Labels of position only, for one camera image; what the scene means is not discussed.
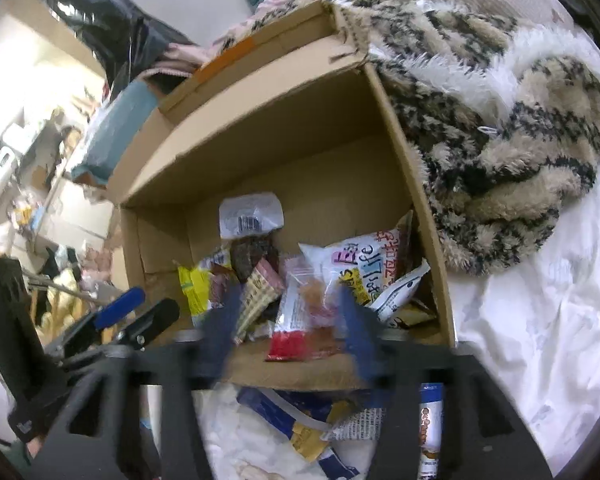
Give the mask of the person's left hand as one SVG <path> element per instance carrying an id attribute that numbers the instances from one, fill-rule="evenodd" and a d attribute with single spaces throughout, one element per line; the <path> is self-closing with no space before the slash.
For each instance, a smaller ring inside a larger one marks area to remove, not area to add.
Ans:
<path id="1" fill-rule="evenodd" d="M 44 444 L 43 437 L 35 437 L 26 444 L 27 451 L 31 458 L 35 458 L 35 456 L 38 455 L 38 452 L 41 451 L 43 444 Z"/>

